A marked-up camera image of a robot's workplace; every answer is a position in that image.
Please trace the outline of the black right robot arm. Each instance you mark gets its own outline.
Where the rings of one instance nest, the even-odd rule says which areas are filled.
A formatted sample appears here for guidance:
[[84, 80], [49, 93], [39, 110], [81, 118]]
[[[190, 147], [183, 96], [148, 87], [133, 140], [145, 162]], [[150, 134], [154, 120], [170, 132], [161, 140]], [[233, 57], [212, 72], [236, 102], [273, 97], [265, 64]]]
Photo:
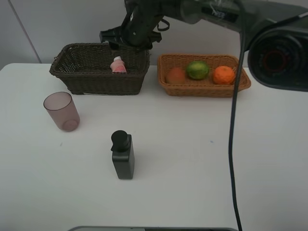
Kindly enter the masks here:
[[308, 10], [265, 0], [128, 0], [126, 17], [100, 32], [113, 50], [120, 45], [149, 50], [161, 41], [164, 17], [188, 24], [205, 20], [240, 34], [241, 54], [260, 84], [281, 90], [308, 90]]

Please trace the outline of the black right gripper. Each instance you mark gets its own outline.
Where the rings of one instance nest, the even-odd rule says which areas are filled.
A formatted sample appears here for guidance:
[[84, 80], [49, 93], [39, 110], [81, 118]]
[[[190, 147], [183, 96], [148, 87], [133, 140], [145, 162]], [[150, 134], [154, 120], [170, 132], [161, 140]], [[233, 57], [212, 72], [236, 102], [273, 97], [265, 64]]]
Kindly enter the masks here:
[[101, 43], [108, 42], [111, 50], [119, 46], [134, 47], [136, 51], [148, 51], [154, 42], [161, 41], [161, 33], [155, 27], [161, 21], [157, 4], [127, 4], [127, 14], [118, 27], [100, 32]]

